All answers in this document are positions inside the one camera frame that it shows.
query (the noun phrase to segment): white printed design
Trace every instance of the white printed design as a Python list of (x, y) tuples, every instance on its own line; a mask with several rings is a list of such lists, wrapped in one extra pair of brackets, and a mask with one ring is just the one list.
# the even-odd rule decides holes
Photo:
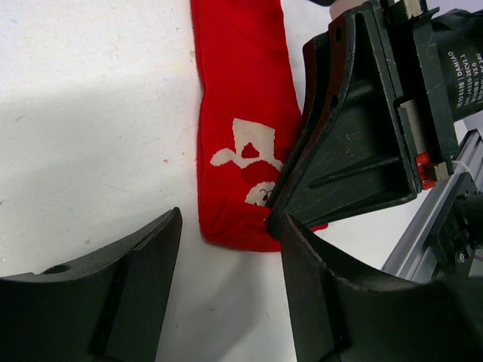
[(221, 149), (211, 158), (210, 163), (214, 166), (221, 166), (228, 162), (234, 162), (242, 170), (248, 171), (253, 166), (255, 177), (257, 175), (270, 179), (260, 179), (259, 182), (249, 191), (245, 202), (253, 205), (263, 206), (275, 186), (273, 172), (257, 172), (260, 166), (267, 170), (275, 168), (276, 175), (283, 168), (283, 163), (275, 158), (275, 130), (264, 124), (245, 121), (235, 118), (233, 120), (233, 137), (235, 139), (235, 151)]

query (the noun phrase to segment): red sock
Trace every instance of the red sock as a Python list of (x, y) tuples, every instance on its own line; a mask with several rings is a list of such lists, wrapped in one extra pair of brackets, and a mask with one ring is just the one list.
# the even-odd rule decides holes
[(192, 0), (205, 94), (198, 129), (204, 237), (277, 251), (265, 201), (297, 136), (297, 106), (280, 0)]

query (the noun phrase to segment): curved black plastic piece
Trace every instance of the curved black plastic piece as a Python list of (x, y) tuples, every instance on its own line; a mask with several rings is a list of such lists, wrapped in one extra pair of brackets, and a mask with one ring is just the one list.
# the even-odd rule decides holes
[(316, 4), (319, 4), (321, 6), (331, 6), (333, 3), (335, 3), (335, 0), (310, 0), (311, 2), (315, 2)]
[(421, 190), (408, 117), (379, 2), (346, 11), (305, 45), (305, 128), (267, 206), (309, 227), (403, 204)]
[(0, 278), (0, 360), (153, 362), (181, 225), (175, 208), (41, 275)]
[(281, 257), (298, 362), (483, 360), (483, 279), (393, 277), (290, 216)]

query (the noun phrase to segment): white surface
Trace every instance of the white surface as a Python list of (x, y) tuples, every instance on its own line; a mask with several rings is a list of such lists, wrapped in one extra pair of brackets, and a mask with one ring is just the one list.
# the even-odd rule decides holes
[[(301, 102), (301, 48), (328, 12), (283, 7)], [(193, 51), (188, 1), (3, 0), (0, 275), (42, 272), (179, 206), (158, 360), (294, 361), (279, 254), (212, 247), (198, 232)], [(380, 267), (422, 199), (322, 234)]]

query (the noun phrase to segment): screw hole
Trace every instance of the screw hole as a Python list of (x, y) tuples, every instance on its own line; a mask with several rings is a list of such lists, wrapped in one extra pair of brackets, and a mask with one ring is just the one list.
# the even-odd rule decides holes
[(59, 265), (53, 266), (52, 268), (47, 269), (42, 274), (64, 273), (64, 272), (67, 272), (69, 269), (70, 269), (70, 266), (66, 264), (59, 264)]
[(335, 107), (337, 107), (337, 104), (339, 104), (339, 98), (337, 98), (337, 96), (332, 96), (331, 104), (329, 106), (331, 107), (331, 109), (334, 109)]
[(335, 29), (335, 40), (337, 40), (337, 42), (342, 40), (342, 28), (340, 28), (340, 26)]

